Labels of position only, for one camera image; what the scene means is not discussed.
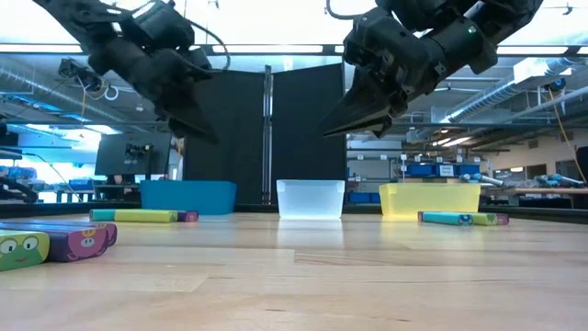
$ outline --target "clear plastic bin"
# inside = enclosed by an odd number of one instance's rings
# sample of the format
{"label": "clear plastic bin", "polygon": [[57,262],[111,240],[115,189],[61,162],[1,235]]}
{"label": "clear plastic bin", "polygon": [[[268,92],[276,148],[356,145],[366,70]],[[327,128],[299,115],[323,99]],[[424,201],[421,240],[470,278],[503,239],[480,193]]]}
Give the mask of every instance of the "clear plastic bin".
{"label": "clear plastic bin", "polygon": [[282,219],[339,219],[343,212],[343,180],[278,180],[277,206]]}
{"label": "clear plastic bin", "polygon": [[417,220],[419,211],[478,212],[480,184],[400,183],[379,187],[387,218]]}

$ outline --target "cable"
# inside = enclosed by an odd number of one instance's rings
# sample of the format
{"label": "cable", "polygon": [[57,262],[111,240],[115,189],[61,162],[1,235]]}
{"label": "cable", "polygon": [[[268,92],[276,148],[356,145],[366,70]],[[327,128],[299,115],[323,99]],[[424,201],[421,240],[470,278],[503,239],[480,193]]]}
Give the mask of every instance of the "cable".
{"label": "cable", "polygon": [[62,174],[61,174],[59,171],[57,171],[57,169],[55,169],[55,167],[54,167],[52,164],[50,164],[49,162],[47,162],[47,160],[45,160],[44,158],[42,158],[42,157],[41,157],[39,154],[34,154],[34,153],[23,153],[23,155],[26,155],[26,156],[35,156],[35,157],[38,157],[38,158],[39,158],[39,160],[41,160],[41,161],[43,161],[44,163],[46,163],[47,165],[49,165],[49,166],[51,167],[51,169],[53,169],[53,171],[55,172],[55,174],[57,174],[57,176],[59,176],[59,178],[61,178],[61,179],[62,179],[62,181],[63,181],[63,184],[65,184],[65,185],[67,186],[67,188],[68,188],[68,189],[69,189],[69,190],[72,192],[72,194],[74,194],[74,195],[75,195],[75,197],[77,197],[78,201],[80,201],[80,202],[84,202],[84,201],[82,200],[82,198],[80,197],[80,195],[79,195],[79,194],[77,194],[77,192],[76,192],[76,191],[75,191],[75,190],[72,188],[72,186],[70,185],[70,183],[69,183],[67,180],[65,180],[65,178],[63,178]]}
{"label": "cable", "polygon": [[13,115],[14,117],[19,117],[20,115],[22,115],[22,113],[24,113],[25,111],[35,107],[35,105],[37,105],[38,103],[41,102],[41,100],[43,98],[45,98],[46,96],[50,95],[51,93],[55,92],[56,89],[58,89],[60,86],[62,86],[63,84],[65,84],[65,82],[67,82],[68,79],[64,79],[62,80],[58,85],[56,85],[54,88],[52,88],[51,90],[49,90],[47,93],[45,93],[45,95],[43,95],[42,97],[39,97],[38,100],[36,100],[35,102],[29,104],[28,106],[24,107],[22,110],[20,110],[17,114]]}
{"label": "cable", "polygon": [[[548,91],[549,91],[549,95],[551,96],[551,100],[553,100],[554,97],[553,97],[553,93],[551,93],[551,89],[549,89]],[[561,123],[560,112],[558,111],[558,106],[553,105],[553,109],[555,111],[555,116],[558,119],[558,123],[560,124],[561,133],[563,134],[563,138],[566,140],[566,143],[570,147],[570,150],[573,152],[573,161],[576,163],[576,166],[578,167],[578,172],[580,173],[580,176],[582,177],[582,181],[585,183],[586,177],[584,176],[582,168],[580,167],[580,163],[578,162],[578,156],[576,155],[576,150],[571,146],[570,140],[568,139],[568,134],[563,129],[563,124]]]}
{"label": "cable", "polygon": [[214,32],[210,31],[209,29],[206,29],[204,27],[202,27],[201,25],[199,25],[198,23],[187,19],[186,20],[188,22],[190,22],[191,25],[193,25],[194,27],[196,27],[197,29],[202,30],[204,33],[208,34],[209,36],[211,36],[214,40],[216,40],[220,46],[222,46],[222,48],[224,49],[224,54],[227,58],[227,62],[224,64],[224,66],[222,67],[222,70],[229,70],[229,67],[231,67],[231,54],[229,53],[229,50],[227,49],[227,45],[224,43],[224,41],[221,40],[221,38],[219,38],[219,36],[217,36],[216,34],[214,34]]}
{"label": "cable", "polygon": [[332,18],[341,19],[341,20],[352,20],[352,19],[356,19],[361,16],[361,15],[340,15],[340,14],[337,14],[331,8],[331,0],[326,0],[326,1],[327,1],[327,3],[326,3],[327,13],[329,13],[329,15]]}

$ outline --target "wooden table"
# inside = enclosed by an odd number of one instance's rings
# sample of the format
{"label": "wooden table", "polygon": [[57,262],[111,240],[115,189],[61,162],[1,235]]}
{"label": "wooden table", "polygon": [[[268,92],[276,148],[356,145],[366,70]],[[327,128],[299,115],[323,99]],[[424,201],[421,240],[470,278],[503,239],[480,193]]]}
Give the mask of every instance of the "wooden table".
{"label": "wooden table", "polygon": [[2,331],[585,330],[588,227],[120,224],[102,257],[0,273],[0,298]]}

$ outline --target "black backdrop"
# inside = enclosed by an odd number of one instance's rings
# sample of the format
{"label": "black backdrop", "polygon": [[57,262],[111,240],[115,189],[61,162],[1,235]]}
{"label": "black backdrop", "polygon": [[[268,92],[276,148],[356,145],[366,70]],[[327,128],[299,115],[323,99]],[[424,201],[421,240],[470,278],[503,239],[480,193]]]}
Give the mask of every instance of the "black backdrop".
{"label": "black backdrop", "polygon": [[199,84],[199,104],[220,143],[187,140],[184,180],[228,180],[237,184],[235,203],[261,203],[264,79],[226,72]]}
{"label": "black backdrop", "polygon": [[345,136],[323,138],[318,126],[344,94],[341,64],[274,75],[272,202],[278,179],[345,180]]}

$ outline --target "blue bin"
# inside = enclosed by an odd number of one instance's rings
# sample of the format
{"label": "blue bin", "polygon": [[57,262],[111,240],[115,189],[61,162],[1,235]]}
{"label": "blue bin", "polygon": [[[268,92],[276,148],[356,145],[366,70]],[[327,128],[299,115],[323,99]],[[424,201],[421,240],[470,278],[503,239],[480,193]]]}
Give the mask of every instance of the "blue bin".
{"label": "blue bin", "polygon": [[349,192],[350,203],[369,203],[369,193]]}
{"label": "blue bin", "polygon": [[406,175],[414,177],[431,176],[434,174],[433,165],[408,165]]}
{"label": "blue bin", "polygon": [[226,215],[233,211],[237,186],[226,181],[143,180],[140,191],[144,209]]}
{"label": "blue bin", "polygon": [[480,165],[456,165],[457,175],[474,175],[480,173]]}
{"label": "blue bin", "polygon": [[379,197],[379,193],[369,193],[369,200],[371,203],[381,203],[381,199]]}

